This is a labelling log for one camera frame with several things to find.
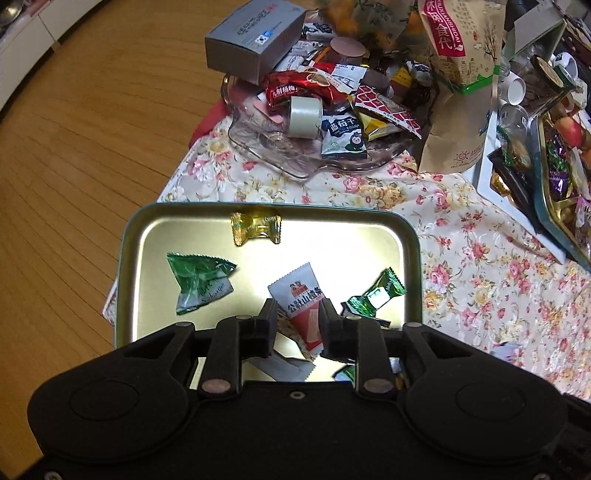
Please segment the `tape roll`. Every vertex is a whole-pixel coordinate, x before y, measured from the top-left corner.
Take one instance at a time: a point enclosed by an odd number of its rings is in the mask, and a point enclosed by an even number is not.
[[[287,136],[317,138],[322,123],[322,100],[310,97],[291,97]]]

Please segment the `floral tablecloth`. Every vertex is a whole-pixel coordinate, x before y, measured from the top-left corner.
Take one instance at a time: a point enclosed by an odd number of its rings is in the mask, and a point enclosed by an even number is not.
[[[364,175],[322,172],[305,183],[237,153],[230,117],[199,139],[161,202],[280,202],[390,210],[421,242],[424,323],[589,400],[591,275],[542,245],[461,174],[416,172],[414,159]],[[115,320],[116,288],[103,314]]]

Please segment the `paper snack bag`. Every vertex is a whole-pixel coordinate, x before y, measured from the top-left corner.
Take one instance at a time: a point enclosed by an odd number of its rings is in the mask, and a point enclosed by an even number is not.
[[[420,171],[463,171],[482,158],[496,100],[493,74],[501,56],[505,2],[418,0],[439,87]]]

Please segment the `yellow wrapper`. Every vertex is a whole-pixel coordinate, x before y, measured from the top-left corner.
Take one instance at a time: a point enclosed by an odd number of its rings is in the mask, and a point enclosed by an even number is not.
[[[257,217],[244,213],[230,216],[234,243],[241,247],[249,238],[270,238],[274,244],[281,241],[281,217],[279,215]]]
[[[355,109],[355,113],[357,114],[359,121],[363,124],[363,136],[368,141],[402,131],[398,125],[384,122],[379,118],[374,118],[367,113],[363,113],[361,110]]]

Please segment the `cardboard box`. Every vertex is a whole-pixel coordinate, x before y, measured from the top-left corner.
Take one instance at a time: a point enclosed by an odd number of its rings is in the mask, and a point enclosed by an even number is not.
[[[306,9],[251,0],[205,37],[207,66],[259,84],[300,39]]]

